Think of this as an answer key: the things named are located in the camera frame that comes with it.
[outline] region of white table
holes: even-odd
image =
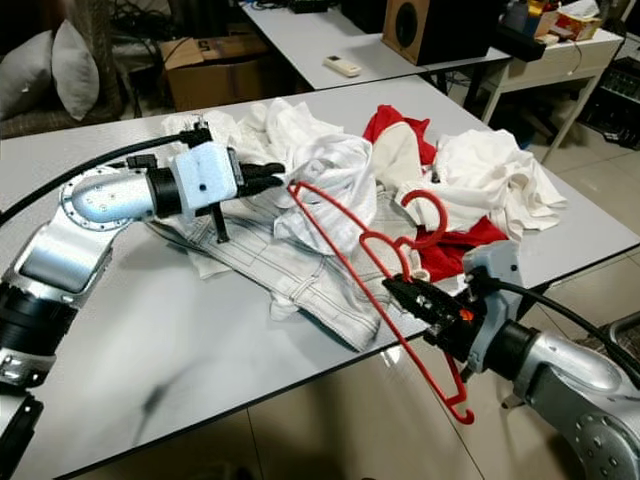
[[[417,73],[436,73],[511,58],[506,53],[490,48],[484,57],[416,66],[382,43],[381,34],[364,33],[342,15],[339,9],[305,14],[295,14],[288,8],[256,10],[250,4],[243,9],[314,90]],[[355,63],[362,68],[362,73],[357,77],[347,78],[325,67],[322,61],[330,55]]]
[[[485,129],[418,77],[291,97],[318,118],[361,134],[381,103],[431,117],[428,140]],[[247,104],[221,108],[241,117]],[[8,205],[89,157],[160,135],[163,117],[78,128],[0,143],[0,203]],[[524,283],[539,286],[620,254],[638,236],[556,176],[569,200],[559,226],[527,234],[521,245]],[[6,266],[40,223],[56,194],[0,230]],[[269,295],[238,274],[200,281],[187,257],[142,225],[116,242],[105,277],[58,349],[59,359],[35,394],[45,403],[16,480],[78,471],[154,440],[209,422],[393,344],[386,328],[365,354],[332,340],[300,315],[269,318]],[[407,337],[422,325],[404,319]],[[143,421],[142,406],[158,386],[167,393]]]
[[[622,38],[606,30],[599,29],[591,40],[558,43],[547,47],[540,60],[525,63],[513,60],[502,65],[493,75],[489,75],[483,88],[490,90],[491,97],[482,115],[482,121],[489,124],[491,116],[503,93],[540,87],[554,83],[588,79],[578,100],[564,119],[558,134],[544,159],[549,158],[560,146],[571,125],[589,100],[598,85],[600,77],[615,56]]]

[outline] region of remote control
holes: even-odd
[[[362,71],[362,68],[356,64],[343,60],[335,55],[325,58],[322,64],[338,73],[341,73],[345,77],[357,77]]]

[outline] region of pile of clothes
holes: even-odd
[[[422,240],[436,230],[440,219],[432,203],[401,205],[413,190],[435,193],[449,215],[447,233],[437,245],[406,252],[412,275],[432,282],[462,273],[462,256],[476,246],[520,240],[524,230],[556,225],[559,216],[551,207],[565,203],[533,155],[505,131],[443,136],[436,149],[424,140],[429,120],[403,118],[391,106],[380,106],[359,137],[314,118],[304,103],[282,99],[253,105],[239,122],[215,110],[204,120],[213,140],[233,147],[240,162],[283,163],[285,184],[306,181],[321,188],[392,238]],[[193,115],[174,115],[163,126],[172,134],[193,123]],[[179,153],[185,147],[175,148]],[[388,304],[382,273],[358,247],[359,227],[312,192],[303,191],[301,200],[376,298]],[[161,230],[171,229],[192,247],[202,278],[233,269],[267,288],[274,320],[301,308],[354,349],[367,348],[378,316],[284,187],[222,208],[227,243],[217,243],[215,226],[205,217],[169,220]],[[389,270],[401,271],[388,247],[373,249]]]

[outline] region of red clothing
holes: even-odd
[[[405,118],[392,106],[380,105],[378,112],[369,121],[369,125],[367,125],[363,136],[371,143],[375,143],[382,132],[398,122],[406,122],[416,133],[418,150],[420,152],[420,163],[422,165],[432,165],[436,158],[436,148],[424,140],[424,133],[427,131],[429,123],[431,123],[431,120],[428,118],[422,121]]]
[[[419,242],[424,241],[431,235],[432,232],[427,232],[421,226],[418,227],[416,240]],[[458,275],[464,271],[462,257],[465,253],[480,245],[487,245],[499,240],[508,240],[508,237],[494,226],[487,217],[483,217],[467,233],[445,233],[437,245],[420,250],[422,268],[431,274],[432,282]]]

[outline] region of pillow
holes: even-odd
[[[62,22],[53,41],[51,70],[64,108],[82,120],[98,100],[100,77],[87,44],[69,20]]]
[[[0,63],[0,120],[30,110],[51,84],[51,30],[11,50]]]

